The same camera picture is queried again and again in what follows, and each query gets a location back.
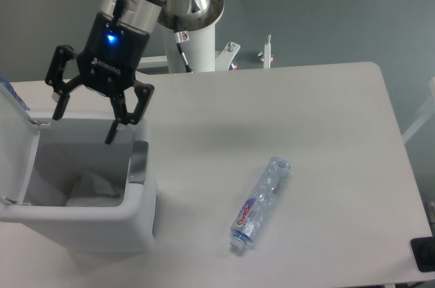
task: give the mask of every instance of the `trash bin lid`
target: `trash bin lid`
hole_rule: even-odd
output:
[[[0,85],[0,202],[21,204],[39,142],[39,126]]]

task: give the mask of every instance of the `plastic water bottle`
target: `plastic water bottle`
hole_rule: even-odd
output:
[[[238,253],[242,253],[248,244],[254,243],[289,173],[290,163],[278,157],[271,158],[269,165],[231,226],[230,244]]]
[[[24,110],[29,110],[29,107],[27,107],[27,105],[20,98],[20,96],[17,95],[11,83],[9,83],[8,81],[0,77],[0,85],[4,86],[6,90],[9,91],[10,94],[12,94],[12,96],[20,103],[20,105],[24,108]]]

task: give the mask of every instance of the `blue led light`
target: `blue led light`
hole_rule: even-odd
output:
[[[109,43],[113,45],[118,40],[118,38],[114,35],[107,35],[107,40],[109,40]]]

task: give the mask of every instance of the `gray floor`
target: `gray floor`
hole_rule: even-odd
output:
[[[0,76],[43,79],[54,48],[84,47],[101,0],[0,0]],[[272,34],[275,66],[373,61],[383,72],[404,130],[435,76],[435,0],[226,0],[217,48],[242,45],[240,68]],[[157,29],[146,56],[164,54]],[[424,200],[435,198],[435,119],[409,142]]]

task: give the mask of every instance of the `white table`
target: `white table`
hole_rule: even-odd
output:
[[[2,287],[350,287],[425,281],[410,239],[431,234],[387,90],[372,63],[138,75],[161,189],[152,255],[70,252],[0,224]],[[14,84],[53,110],[43,82]],[[69,111],[111,111],[79,89]],[[293,173],[243,257],[229,229],[271,156]]]

